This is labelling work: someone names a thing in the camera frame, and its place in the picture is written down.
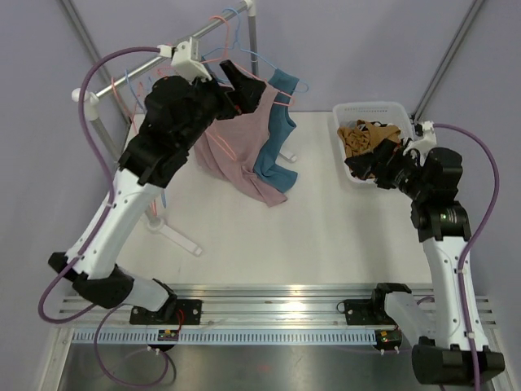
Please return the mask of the mustard tank top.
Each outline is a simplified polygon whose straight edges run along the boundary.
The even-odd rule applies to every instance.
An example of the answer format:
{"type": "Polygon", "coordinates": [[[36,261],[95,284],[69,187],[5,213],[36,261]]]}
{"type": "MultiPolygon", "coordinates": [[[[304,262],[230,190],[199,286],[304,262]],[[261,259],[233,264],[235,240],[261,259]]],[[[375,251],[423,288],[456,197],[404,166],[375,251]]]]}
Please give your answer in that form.
{"type": "Polygon", "coordinates": [[[345,156],[351,158],[372,152],[385,139],[399,143],[401,130],[393,124],[357,120],[341,125],[337,134],[343,144],[345,156]]]}

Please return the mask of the mauve pink tank top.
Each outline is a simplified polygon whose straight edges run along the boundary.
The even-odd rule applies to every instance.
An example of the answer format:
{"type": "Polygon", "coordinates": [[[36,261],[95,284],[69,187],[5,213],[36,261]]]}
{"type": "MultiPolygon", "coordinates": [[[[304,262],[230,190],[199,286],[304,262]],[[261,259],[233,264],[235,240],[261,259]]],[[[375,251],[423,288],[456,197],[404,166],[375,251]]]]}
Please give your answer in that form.
{"type": "Polygon", "coordinates": [[[198,165],[212,176],[230,182],[244,195],[274,207],[287,200],[254,172],[261,148],[269,139],[269,114],[277,91],[270,85],[257,109],[229,120],[215,120],[194,146],[198,165]]]}

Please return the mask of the pink hanger of mauve top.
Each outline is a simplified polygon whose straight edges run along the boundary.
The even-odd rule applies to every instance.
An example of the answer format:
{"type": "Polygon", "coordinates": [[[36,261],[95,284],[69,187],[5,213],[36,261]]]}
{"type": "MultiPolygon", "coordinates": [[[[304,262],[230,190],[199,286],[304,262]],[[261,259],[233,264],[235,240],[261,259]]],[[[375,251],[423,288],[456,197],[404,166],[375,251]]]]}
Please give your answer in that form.
{"type": "MultiPolygon", "coordinates": [[[[219,23],[220,24],[224,24],[226,26],[225,45],[224,46],[219,46],[219,47],[215,48],[214,50],[208,52],[206,55],[202,55],[201,56],[201,59],[202,59],[201,63],[202,64],[210,64],[210,63],[218,62],[219,64],[221,64],[221,63],[223,63],[225,61],[228,61],[230,64],[233,64],[239,71],[245,73],[247,76],[252,77],[252,78],[254,78],[254,79],[258,80],[258,81],[266,81],[265,79],[262,79],[262,78],[260,78],[258,76],[258,70],[256,70],[256,66],[258,65],[257,60],[260,58],[263,61],[265,61],[268,65],[270,65],[272,68],[277,69],[277,67],[272,65],[268,60],[264,59],[262,56],[259,56],[259,54],[256,53],[255,51],[247,51],[247,50],[243,50],[242,49],[242,47],[240,45],[240,42],[239,42],[239,30],[240,30],[239,13],[236,12],[236,10],[233,9],[233,8],[227,8],[224,11],[232,11],[232,15],[231,16],[235,16],[235,17],[238,18],[238,24],[237,24],[237,28],[236,28],[235,34],[234,34],[234,42],[232,43],[232,46],[228,46],[229,45],[229,40],[230,40],[230,25],[229,25],[228,20],[225,17],[221,16],[221,15],[212,15],[209,18],[209,20],[220,20],[219,23]],[[229,51],[232,51],[235,48],[235,46],[237,46],[240,51],[247,52],[248,54],[252,55],[251,62],[252,62],[252,71],[253,71],[253,73],[247,71],[245,68],[241,67],[240,65],[236,64],[234,61],[232,61],[230,59],[229,51]],[[217,57],[217,58],[213,58],[213,59],[207,59],[206,57],[208,57],[214,51],[221,51],[221,56],[217,57]]],[[[250,38],[252,38],[252,36],[256,36],[256,28],[255,28],[255,26],[250,28],[250,38]]],[[[294,102],[292,101],[293,98],[291,97],[291,95],[289,95],[288,93],[283,92],[281,90],[279,90],[278,92],[280,94],[288,97],[290,99],[290,101],[289,101],[289,103],[275,102],[274,104],[277,104],[277,105],[283,106],[283,107],[290,107],[290,106],[292,106],[294,104],[294,102]]],[[[285,160],[287,160],[290,163],[295,163],[296,160],[297,160],[297,155],[294,154],[293,152],[289,151],[285,147],[281,147],[281,149],[280,149],[278,154],[282,158],[284,158],[285,160]]]]}

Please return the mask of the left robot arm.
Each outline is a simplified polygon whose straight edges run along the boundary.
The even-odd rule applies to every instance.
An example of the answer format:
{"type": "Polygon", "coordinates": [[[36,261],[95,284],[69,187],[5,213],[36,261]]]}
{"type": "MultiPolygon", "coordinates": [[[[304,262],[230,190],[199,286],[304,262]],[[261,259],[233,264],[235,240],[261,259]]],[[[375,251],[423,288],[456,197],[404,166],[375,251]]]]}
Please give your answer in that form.
{"type": "Polygon", "coordinates": [[[91,305],[131,305],[166,322],[175,316],[176,293],[158,279],[132,276],[116,259],[145,209],[187,162],[189,150],[215,121],[254,113],[267,85],[225,60],[230,85],[211,75],[191,81],[160,78],[145,98],[146,115],[127,144],[112,187],[81,238],[65,253],[52,253],[49,266],[91,305]]]}

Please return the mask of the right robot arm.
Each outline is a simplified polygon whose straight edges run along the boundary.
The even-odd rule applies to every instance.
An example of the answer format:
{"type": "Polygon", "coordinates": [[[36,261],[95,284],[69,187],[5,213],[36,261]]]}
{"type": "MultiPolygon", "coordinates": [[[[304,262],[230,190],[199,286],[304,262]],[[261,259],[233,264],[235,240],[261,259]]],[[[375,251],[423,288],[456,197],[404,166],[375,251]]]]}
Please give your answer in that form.
{"type": "Polygon", "coordinates": [[[491,350],[479,319],[470,270],[473,234],[456,199],[462,157],[445,147],[421,152],[385,139],[344,163],[355,178],[373,178],[377,187],[397,189],[411,200],[410,219],[431,272],[435,317],[428,318],[404,284],[378,284],[373,302],[411,344],[417,381],[479,390],[504,371],[505,360],[491,350]]]}

